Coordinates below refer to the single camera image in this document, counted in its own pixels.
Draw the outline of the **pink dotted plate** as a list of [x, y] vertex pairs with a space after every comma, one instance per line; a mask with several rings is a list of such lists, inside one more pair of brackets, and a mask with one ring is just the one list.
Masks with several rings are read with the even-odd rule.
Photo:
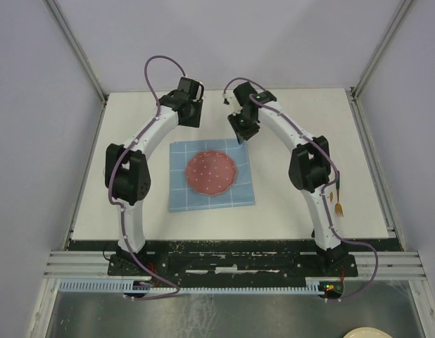
[[198, 152], [185, 168], [187, 185], [198, 194], [216, 196], [226, 192], [237, 178], [237, 165], [223, 151]]

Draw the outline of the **blue checked cloth placemat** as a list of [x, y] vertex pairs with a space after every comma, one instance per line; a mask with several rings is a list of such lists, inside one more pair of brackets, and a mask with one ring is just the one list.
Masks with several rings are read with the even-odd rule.
[[[200, 152], [221, 151], [233, 160], [236, 168], [234, 183], [224, 192], [209, 196], [193, 190], [187, 183], [187, 164]], [[248, 151], [235, 139], [210, 139], [170, 144], [169, 212], [199, 211], [237, 206], [252, 206], [253, 192]]]

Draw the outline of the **green handled gold fork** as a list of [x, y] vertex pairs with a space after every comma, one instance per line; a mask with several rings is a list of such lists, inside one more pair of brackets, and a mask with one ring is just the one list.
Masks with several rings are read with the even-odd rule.
[[335, 213], [338, 217], [344, 217], [343, 214], [343, 207], [341, 205], [341, 201], [340, 201], [340, 192], [341, 192], [341, 174], [340, 171], [338, 170], [336, 172], [336, 204], [335, 204]]

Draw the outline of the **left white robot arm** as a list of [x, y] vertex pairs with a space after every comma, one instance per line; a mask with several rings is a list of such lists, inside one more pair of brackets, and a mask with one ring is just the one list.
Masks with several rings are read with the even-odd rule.
[[120, 238], [117, 253], [134, 275], [142, 274], [148, 258], [140, 253], [146, 244], [142, 206], [151, 188], [148, 161], [163, 139], [177, 126], [198, 127], [203, 107], [204, 86], [181, 77], [176, 89], [156, 99], [152, 116], [123, 144], [106, 149], [105, 186], [108, 201], [119, 213]]

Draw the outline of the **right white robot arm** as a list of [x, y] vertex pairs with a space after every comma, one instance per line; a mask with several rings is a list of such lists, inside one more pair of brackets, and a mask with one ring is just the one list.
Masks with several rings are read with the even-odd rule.
[[257, 92], [249, 81], [223, 92], [224, 104], [232, 108], [227, 119], [238, 143], [255, 136], [267, 126], [290, 151], [288, 176], [303, 195], [313, 224], [315, 267], [332, 275], [348, 257], [338, 234], [339, 171], [329, 155], [326, 137], [314, 137], [292, 120], [267, 90]]

